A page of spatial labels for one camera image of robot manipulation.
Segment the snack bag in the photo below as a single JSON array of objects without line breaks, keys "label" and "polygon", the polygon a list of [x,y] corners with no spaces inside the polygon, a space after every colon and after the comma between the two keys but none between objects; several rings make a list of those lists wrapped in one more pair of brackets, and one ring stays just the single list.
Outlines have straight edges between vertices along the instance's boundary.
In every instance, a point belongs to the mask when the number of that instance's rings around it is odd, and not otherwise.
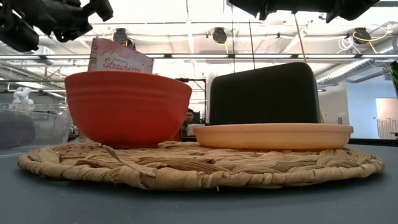
[{"label": "snack bag", "polygon": [[154,59],[112,40],[94,38],[88,71],[124,70],[152,73]]}]

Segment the person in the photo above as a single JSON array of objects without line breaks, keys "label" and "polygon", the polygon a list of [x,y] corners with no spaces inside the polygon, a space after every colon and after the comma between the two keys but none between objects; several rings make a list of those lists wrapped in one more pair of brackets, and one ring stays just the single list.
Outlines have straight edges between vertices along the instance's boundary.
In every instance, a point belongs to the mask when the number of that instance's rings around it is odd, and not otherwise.
[{"label": "person", "polygon": [[187,127],[190,124],[193,124],[193,118],[195,115],[193,115],[193,110],[188,109],[186,115],[185,115],[185,121],[182,124],[182,136],[187,136]]}]

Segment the woven placemat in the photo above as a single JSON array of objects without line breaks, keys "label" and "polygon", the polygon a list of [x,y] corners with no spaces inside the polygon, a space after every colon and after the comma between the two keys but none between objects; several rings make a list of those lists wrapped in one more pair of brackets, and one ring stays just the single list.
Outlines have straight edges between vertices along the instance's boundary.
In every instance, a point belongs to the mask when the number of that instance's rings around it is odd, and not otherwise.
[{"label": "woven placemat", "polygon": [[155,149],[112,150],[84,143],[44,147],[22,155],[18,166],[45,177],[125,183],[142,189],[196,190],[279,188],[368,177],[382,172],[384,161],[345,148],[254,152],[163,142]]}]

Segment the table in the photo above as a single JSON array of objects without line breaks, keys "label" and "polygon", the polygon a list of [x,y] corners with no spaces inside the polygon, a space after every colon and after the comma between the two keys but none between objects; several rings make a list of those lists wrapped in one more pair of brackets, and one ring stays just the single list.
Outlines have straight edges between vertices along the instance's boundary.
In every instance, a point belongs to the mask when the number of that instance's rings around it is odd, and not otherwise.
[{"label": "table", "polygon": [[381,175],[309,187],[155,192],[42,179],[0,159],[0,223],[395,223],[398,147],[359,146],[387,163]]}]

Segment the plate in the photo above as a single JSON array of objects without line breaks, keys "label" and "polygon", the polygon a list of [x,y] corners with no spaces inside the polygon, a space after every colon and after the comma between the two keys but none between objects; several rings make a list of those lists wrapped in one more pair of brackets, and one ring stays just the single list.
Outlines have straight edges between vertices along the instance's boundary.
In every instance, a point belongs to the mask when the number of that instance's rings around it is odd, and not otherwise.
[{"label": "plate", "polygon": [[205,147],[232,149],[338,149],[354,128],[340,124],[230,124],[195,128]]}]

